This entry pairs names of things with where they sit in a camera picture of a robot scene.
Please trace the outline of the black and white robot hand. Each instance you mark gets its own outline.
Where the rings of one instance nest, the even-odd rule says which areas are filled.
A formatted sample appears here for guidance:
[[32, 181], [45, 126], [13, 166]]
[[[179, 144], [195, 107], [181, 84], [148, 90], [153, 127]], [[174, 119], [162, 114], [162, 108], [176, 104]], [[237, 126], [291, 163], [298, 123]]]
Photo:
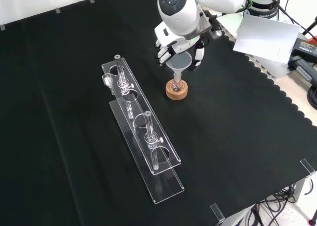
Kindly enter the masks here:
[[158, 50], [155, 58], [160, 66], [164, 66], [175, 55], [190, 50], [193, 60], [187, 69], [195, 71], [200, 66], [205, 54], [205, 43], [200, 35], [186, 40], [185, 37], [174, 34], [164, 22], [155, 28], [155, 35], [155, 48]]

